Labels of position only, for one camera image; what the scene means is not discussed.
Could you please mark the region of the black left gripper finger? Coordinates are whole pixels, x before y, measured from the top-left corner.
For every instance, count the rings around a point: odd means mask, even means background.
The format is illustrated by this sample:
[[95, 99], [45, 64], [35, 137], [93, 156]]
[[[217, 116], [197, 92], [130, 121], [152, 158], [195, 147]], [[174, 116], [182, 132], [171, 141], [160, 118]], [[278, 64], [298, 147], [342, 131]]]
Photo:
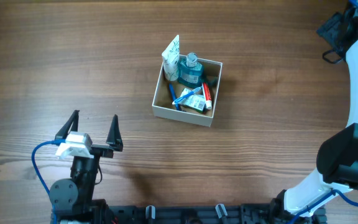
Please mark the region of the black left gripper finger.
[[71, 131], [77, 132], [79, 122], [79, 110], [74, 110], [68, 121], [55, 135], [55, 140], [66, 139]]
[[123, 151], [123, 141], [119, 131], [119, 121], [118, 115], [114, 115], [112, 118], [111, 126], [109, 128], [109, 133], [106, 139], [106, 144], [114, 151]]

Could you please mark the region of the blue disposable razor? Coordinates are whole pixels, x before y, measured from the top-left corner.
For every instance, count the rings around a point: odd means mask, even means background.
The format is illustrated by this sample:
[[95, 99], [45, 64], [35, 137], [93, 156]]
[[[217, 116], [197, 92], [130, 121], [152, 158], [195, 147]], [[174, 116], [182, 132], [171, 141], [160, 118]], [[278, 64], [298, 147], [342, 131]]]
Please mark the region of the blue disposable razor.
[[[170, 94], [171, 94], [171, 97], [172, 97], [172, 100], [175, 101], [177, 99], [177, 96], [175, 94], [175, 90], [174, 90], [174, 87], [171, 83], [168, 84], [168, 87], [169, 87], [169, 90], [170, 90]], [[181, 111], [181, 107], [179, 104], [175, 104], [175, 109], [177, 111]]]

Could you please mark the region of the green white soap pack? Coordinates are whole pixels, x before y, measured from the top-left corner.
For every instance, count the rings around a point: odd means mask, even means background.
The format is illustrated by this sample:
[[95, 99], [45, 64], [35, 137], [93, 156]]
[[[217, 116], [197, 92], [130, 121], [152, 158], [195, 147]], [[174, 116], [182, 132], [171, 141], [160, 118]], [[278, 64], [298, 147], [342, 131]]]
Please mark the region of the green white soap pack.
[[186, 108], [193, 109], [198, 113], [203, 113], [204, 108], [206, 107], [206, 101], [202, 94], [202, 88], [200, 88], [194, 95], [179, 102], [179, 104]]

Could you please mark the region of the blue white toothbrush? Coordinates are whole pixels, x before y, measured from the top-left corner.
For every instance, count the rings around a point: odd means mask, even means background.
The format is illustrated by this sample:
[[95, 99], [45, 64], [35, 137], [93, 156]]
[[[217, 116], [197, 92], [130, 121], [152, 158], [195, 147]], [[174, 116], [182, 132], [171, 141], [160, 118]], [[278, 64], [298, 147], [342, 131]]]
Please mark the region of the blue white toothbrush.
[[187, 94], [175, 99], [173, 102], [172, 102], [172, 105], [176, 105], [176, 104], [179, 104], [181, 101], [183, 101], [184, 99], [186, 98], [189, 98], [190, 96], [192, 95], [195, 95], [197, 94], [199, 91], [201, 91], [202, 88], [201, 87], [198, 87], [198, 88], [195, 88], [193, 90], [191, 90], [190, 92], [188, 92]]

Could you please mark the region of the blue mouthwash bottle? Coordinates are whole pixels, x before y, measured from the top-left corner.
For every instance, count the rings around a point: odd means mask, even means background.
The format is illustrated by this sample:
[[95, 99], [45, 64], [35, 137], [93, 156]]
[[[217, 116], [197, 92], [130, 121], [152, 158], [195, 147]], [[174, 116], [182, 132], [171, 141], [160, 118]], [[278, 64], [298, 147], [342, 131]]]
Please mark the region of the blue mouthwash bottle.
[[189, 88], [201, 86], [203, 81], [204, 67], [198, 61], [198, 56], [191, 52], [185, 58], [182, 58], [178, 64], [179, 77], [178, 82]]

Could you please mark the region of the white leaf-print tube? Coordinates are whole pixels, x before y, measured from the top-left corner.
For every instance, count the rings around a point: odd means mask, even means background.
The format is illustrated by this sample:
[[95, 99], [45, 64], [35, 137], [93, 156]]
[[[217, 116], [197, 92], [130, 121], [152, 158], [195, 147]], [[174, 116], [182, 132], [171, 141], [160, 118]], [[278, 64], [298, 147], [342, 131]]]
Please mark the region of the white leaf-print tube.
[[162, 52], [162, 59], [165, 79], [170, 82], [176, 81], [178, 79], [178, 62], [180, 60], [179, 35], [176, 35], [168, 47]]

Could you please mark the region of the blue white toothpaste tube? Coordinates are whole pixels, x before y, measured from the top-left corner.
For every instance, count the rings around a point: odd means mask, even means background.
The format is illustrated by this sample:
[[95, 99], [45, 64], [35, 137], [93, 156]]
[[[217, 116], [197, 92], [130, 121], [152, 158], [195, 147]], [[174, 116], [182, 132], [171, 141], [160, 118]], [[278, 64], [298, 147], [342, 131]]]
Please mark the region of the blue white toothpaste tube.
[[205, 103], [206, 103], [206, 109], [211, 110], [213, 107], [213, 103], [212, 103], [212, 98], [211, 98], [208, 84], [206, 82], [203, 82], [202, 87], [203, 87], [203, 94], [204, 94]]

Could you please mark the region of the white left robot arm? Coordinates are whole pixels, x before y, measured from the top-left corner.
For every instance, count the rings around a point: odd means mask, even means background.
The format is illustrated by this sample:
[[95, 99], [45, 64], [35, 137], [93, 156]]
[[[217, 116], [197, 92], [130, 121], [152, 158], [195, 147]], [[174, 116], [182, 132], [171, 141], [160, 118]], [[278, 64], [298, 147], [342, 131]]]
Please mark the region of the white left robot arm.
[[113, 116], [105, 145], [93, 144], [89, 134], [78, 131], [79, 111], [75, 110], [55, 135], [61, 140], [56, 156], [73, 158], [70, 176], [53, 183], [49, 199], [51, 223], [117, 223], [118, 219], [105, 199], [94, 199], [96, 178], [102, 175], [100, 158], [112, 158], [123, 150], [118, 116]]

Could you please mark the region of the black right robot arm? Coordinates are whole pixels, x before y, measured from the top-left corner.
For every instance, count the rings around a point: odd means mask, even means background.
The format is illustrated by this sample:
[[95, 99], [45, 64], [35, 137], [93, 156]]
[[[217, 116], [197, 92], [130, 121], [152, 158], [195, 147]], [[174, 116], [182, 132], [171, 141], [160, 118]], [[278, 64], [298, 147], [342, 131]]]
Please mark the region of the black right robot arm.
[[319, 208], [339, 196], [349, 205], [358, 202], [346, 193], [358, 190], [358, 1], [349, 1], [344, 13], [336, 13], [317, 33], [331, 51], [347, 63], [350, 74], [350, 109], [346, 127], [322, 143], [316, 168], [297, 186], [283, 190], [270, 203], [270, 223], [316, 220]]

